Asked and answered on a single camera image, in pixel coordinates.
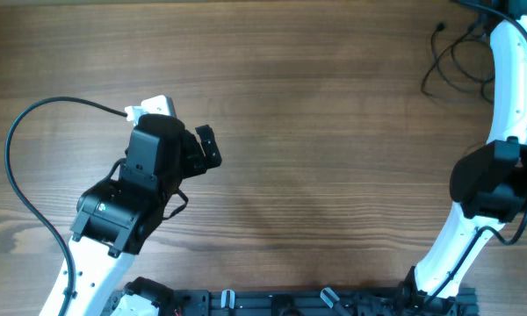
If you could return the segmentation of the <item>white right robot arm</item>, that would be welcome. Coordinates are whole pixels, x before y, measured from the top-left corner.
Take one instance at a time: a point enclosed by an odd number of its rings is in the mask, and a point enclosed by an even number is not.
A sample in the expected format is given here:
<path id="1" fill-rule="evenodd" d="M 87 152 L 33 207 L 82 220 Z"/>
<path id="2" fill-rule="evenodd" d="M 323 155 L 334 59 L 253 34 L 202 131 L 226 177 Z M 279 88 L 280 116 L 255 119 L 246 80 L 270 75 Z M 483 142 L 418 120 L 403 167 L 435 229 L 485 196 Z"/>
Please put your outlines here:
<path id="1" fill-rule="evenodd" d="M 461 280 L 487 241 L 511 246 L 527 227 L 527 1 L 462 4 L 501 20 L 489 36 L 495 67 L 492 126 L 486 144 L 451 172 L 449 217 L 401 284 L 394 303 L 399 314 L 446 314 L 458 307 Z"/>

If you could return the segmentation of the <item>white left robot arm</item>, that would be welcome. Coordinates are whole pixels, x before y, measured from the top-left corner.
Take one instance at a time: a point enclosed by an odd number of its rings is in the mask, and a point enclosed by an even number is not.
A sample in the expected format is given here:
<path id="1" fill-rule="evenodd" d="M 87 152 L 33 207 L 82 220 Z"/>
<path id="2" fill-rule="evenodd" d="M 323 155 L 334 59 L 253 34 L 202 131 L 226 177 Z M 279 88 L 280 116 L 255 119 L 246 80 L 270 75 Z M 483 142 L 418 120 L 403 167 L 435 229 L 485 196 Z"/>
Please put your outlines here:
<path id="1" fill-rule="evenodd" d="M 44 315 L 99 315 L 116 285 L 133 265 L 146 239 L 168 217 L 170 198 L 185 178 L 221 165 L 213 129 L 193 133 L 177 118 L 140 116 L 118 179 L 106 176 L 77 202 L 69 250 L 74 269 L 61 267 L 41 312 Z"/>

